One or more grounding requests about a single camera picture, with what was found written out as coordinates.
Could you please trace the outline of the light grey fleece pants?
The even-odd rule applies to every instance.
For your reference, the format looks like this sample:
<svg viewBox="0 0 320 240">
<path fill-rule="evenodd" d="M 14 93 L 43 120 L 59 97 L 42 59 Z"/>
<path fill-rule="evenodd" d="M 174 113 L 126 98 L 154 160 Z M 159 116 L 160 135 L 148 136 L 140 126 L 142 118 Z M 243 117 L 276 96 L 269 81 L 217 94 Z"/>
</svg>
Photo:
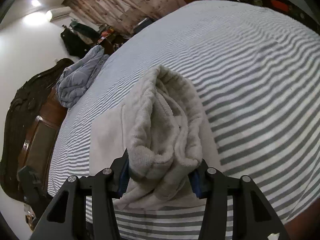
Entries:
<svg viewBox="0 0 320 240">
<path fill-rule="evenodd" d="M 192 82 L 164 66 L 149 69 L 116 107 L 91 126 L 89 173 L 124 153 L 131 171 L 120 210 L 160 210 L 205 204 L 188 174 L 205 160 L 221 169 L 214 135 Z"/>
</svg>

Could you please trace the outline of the white air conditioner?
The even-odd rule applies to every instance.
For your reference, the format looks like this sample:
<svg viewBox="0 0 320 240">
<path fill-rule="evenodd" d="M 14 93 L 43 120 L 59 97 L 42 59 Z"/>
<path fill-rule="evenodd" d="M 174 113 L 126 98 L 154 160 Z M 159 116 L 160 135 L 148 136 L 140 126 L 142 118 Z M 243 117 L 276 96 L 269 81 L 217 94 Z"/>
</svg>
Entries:
<svg viewBox="0 0 320 240">
<path fill-rule="evenodd" d="M 68 16 L 71 12 L 72 9 L 70 7 L 59 7 L 50 9 L 46 12 L 46 19 L 48 22 L 52 22 L 62 17 Z"/>
</svg>

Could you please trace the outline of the pink patterned curtain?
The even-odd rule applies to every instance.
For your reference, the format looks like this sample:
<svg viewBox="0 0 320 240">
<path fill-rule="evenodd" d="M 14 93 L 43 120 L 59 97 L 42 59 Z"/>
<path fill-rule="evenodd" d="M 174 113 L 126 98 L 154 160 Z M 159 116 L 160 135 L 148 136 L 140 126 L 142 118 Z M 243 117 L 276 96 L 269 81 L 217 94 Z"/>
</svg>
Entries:
<svg viewBox="0 0 320 240">
<path fill-rule="evenodd" d="M 63 5 L 89 22 L 107 24 L 130 35 L 144 18 L 158 20 L 186 5 L 184 0 L 64 0 Z"/>
</svg>

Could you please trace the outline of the grey striped bed sheet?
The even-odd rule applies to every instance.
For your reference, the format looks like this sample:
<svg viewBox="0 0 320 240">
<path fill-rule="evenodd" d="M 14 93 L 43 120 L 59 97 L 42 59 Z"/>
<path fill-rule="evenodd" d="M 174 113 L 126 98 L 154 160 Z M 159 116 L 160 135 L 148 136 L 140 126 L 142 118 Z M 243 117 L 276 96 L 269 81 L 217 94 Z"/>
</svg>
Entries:
<svg viewBox="0 0 320 240">
<path fill-rule="evenodd" d="M 48 177 L 55 195 L 89 174 L 92 121 L 144 72 L 163 65 L 195 85 L 227 176 L 252 177 L 283 223 L 319 200 L 319 35 L 274 10 L 197 1 L 157 20 L 100 61 L 67 113 Z"/>
</svg>

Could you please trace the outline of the grey folded quilt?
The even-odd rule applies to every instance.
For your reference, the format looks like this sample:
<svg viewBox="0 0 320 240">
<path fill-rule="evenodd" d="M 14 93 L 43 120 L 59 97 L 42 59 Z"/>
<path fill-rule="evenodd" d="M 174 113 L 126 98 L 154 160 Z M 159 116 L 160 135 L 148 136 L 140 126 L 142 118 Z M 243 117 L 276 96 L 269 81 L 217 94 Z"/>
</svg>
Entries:
<svg viewBox="0 0 320 240">
<path fill-rule="evenodd" d="M 61 106 L 72 108 L 89 89 L 109 55 L 96 45 L 78 62 L 64 69 L 55 90 Z"/>
</svg>

